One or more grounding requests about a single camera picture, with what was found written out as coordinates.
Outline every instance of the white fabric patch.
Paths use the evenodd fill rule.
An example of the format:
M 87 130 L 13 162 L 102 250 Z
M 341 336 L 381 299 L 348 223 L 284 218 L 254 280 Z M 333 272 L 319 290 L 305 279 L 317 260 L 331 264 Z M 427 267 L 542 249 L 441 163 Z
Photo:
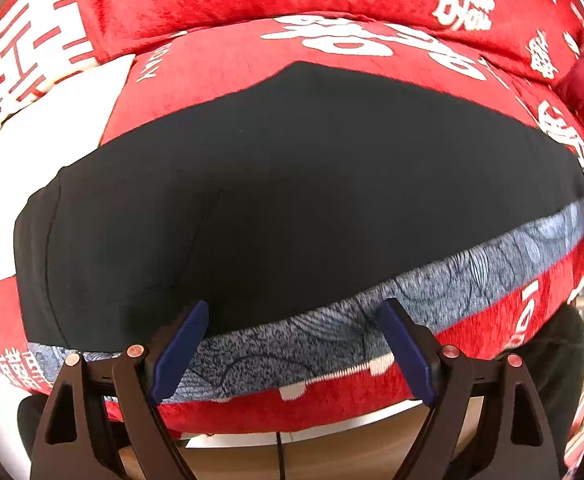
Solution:
M 0 280 L 13 276 L 14 222 L 64 166 L 95 150 L 134 55 L 77 74 L 5 122 L 0 133 Z

